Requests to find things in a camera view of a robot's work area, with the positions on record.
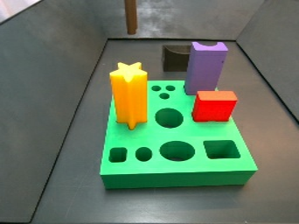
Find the foam block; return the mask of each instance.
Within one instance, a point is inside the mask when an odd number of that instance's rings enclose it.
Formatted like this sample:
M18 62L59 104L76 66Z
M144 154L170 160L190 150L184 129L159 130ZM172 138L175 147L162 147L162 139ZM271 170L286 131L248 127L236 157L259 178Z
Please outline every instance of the foam block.
M228 48L219 42L215 46L191 43L184 91L196 95L198 91L215 90L220 78Z
M199 91L191 112L195 122L226 122L238 103L232 91Z
M148 120L116 123L111 102L100 177L107 189L244 185L258 170L232 118L194 122L184 81L148 81Z

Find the shape sorter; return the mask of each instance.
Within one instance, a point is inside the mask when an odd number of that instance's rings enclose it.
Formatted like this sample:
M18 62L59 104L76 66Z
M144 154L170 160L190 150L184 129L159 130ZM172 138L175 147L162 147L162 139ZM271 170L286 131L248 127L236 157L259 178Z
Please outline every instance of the shape sorter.
M118 123L112 99L100 176L107 189L244 185L258 170L232 118L195 122L184 81L147 82L147 122Z

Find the gray floor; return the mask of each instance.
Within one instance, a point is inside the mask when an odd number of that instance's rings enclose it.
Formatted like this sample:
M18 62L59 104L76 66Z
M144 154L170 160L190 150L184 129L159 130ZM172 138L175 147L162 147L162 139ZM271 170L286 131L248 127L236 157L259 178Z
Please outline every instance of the gray floor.
M298 124L234 42L219 81L239 103L235 122L259 171L244 186L106 191L99 164L107 128L108 73L118 62L143 62L150 80L183 80L164 73L163 45L187 41L108 41L72 123L34 222L298 222Z

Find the rectangular hole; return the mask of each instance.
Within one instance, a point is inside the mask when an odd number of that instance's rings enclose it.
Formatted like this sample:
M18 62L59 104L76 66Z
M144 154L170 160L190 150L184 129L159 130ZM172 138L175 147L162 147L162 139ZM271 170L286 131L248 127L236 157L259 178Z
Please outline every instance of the rectangular hole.
M127 161L127 148L119 147L110 150L108 161L111 163L122 163Z
M238 146L231 140L204 141L203 145L210 159L240 158Z

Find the gray wall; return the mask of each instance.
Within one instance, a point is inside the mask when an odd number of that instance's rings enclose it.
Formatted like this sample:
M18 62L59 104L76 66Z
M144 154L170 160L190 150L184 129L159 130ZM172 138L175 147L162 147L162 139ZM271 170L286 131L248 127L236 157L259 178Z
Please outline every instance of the gray wall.
M32 218L106 42L84 0L43 1L0 26L0 221Z
M299 1L267 0L238 43L299 120Z
M136 35L127 35L124 1L95 7L111 38L236 40L264 0L138 0Z

